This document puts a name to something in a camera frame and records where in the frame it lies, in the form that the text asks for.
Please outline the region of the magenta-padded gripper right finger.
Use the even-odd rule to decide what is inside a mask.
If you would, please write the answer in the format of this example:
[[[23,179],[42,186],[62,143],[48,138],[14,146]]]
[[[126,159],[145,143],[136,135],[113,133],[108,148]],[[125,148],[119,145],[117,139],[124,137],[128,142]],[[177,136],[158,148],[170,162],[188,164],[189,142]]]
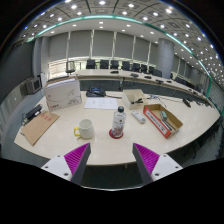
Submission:
[[[133,144],[132,153],[144,185],[152,183],[163,177],[182,169],[168,154],[157,154],[145,146]]]

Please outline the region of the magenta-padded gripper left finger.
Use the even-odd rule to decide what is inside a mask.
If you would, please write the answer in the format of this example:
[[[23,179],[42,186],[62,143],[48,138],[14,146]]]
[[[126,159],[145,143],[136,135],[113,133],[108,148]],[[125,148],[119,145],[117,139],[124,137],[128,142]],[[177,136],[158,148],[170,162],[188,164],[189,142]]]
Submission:
[[[80,185],[90,154],[91,145],[87,143],[65,155],[55,156],[43,165],[42,169]]]

